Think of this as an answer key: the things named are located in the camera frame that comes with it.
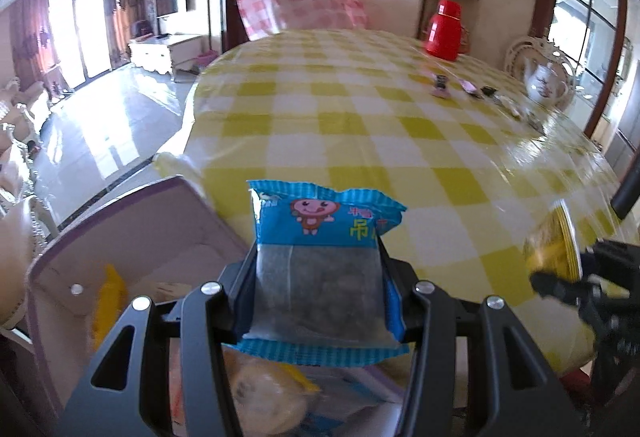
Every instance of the tile floor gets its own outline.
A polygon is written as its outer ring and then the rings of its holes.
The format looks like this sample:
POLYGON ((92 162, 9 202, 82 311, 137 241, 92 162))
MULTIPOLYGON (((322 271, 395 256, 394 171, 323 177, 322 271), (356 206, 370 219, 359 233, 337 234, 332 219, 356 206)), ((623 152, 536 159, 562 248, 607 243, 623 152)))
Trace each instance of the tile floor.
POLYGON ((58 224, 159 178, 148 163, 182 125, 193 82, 127 65, 52 107, 34 166, 58 224))

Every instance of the tv stand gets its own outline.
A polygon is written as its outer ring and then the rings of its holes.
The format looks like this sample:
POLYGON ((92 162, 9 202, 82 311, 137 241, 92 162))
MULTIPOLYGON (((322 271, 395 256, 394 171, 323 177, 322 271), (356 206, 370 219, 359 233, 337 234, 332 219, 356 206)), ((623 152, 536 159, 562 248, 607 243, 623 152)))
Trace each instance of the tv stand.
POLYGON ((164 38, 155 36, 142 42, 129 42, 131 62, 150 72, 171 75, 176 69, 189 70, 194 59, 202 54, 202 39, 199 34, 170 34, 164 38))

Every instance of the glass door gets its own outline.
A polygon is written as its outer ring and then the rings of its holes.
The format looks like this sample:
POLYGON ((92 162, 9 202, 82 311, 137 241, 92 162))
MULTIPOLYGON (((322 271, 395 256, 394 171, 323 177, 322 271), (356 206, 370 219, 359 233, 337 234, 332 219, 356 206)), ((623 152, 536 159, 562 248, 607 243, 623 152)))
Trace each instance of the glass door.
MULTIPOLYGON (((613 54, 618 0, 556 0, 549 39, 569 57, 576 96, 567 115, 581 129, 591 117, 613 54)), ((609 113, 609 106, 604 116, 609 113)))
POLYGON ((103 0, 49 0, 60 68, 73 89, 111 69, 103 0))

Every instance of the checkered tablecloth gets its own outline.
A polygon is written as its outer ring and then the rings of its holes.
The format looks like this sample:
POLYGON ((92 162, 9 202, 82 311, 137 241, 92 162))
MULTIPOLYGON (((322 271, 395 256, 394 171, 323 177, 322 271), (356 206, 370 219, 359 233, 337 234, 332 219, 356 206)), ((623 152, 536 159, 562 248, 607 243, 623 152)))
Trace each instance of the checkered tablecloth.
POLYGON ((638 242, 608 206, 617 179, 602 154, 559 112, 481 61, 449 63, 415 40, 367 30, 290 31, 246 43, 209 66, 194 90, 184 154, 161 154, 247 243, 248 179, 375 188, 408 207, 385 235, 393 257, 451 295, 504 297, 557 371, 591 356, 575 311, 536 297, 521 255, 525 236, 564 198, 582 247, 596 237, 638 242), (451 100, 431 95, 450 78, 451 100), (461 88, 496 87, 543 120, 546 136, 461 88))

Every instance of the silver screw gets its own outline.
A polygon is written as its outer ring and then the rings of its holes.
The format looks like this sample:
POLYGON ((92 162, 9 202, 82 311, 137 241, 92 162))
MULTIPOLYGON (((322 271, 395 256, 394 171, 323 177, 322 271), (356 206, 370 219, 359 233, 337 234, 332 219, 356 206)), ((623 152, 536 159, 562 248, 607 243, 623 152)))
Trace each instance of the silver screw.
POLYGON ((436 290, 436 286, 434 286, 430 281, 420 280, 420 282, 415 284, 415 290, 422 294, 431 294, 436 290))
POLYGON ((145 311, 149 309, 149 306, 151 305, 151 300, 149 299, 148 296, 138 296, 137 298, 133 299, 133 302, 131 302, 131 305, 133 306, 133 309, 135 309, 136 311, 145 311))
POLYGON ((499 296, 490 296, 486 299, 486 304, 491 308, 499 311, 504 307, 504 300, 499 296))
POLYGON ((207 282, 200 287, 200 290, 207 296, 213 296, 222 291, 222 286, 218 282, 207 282))

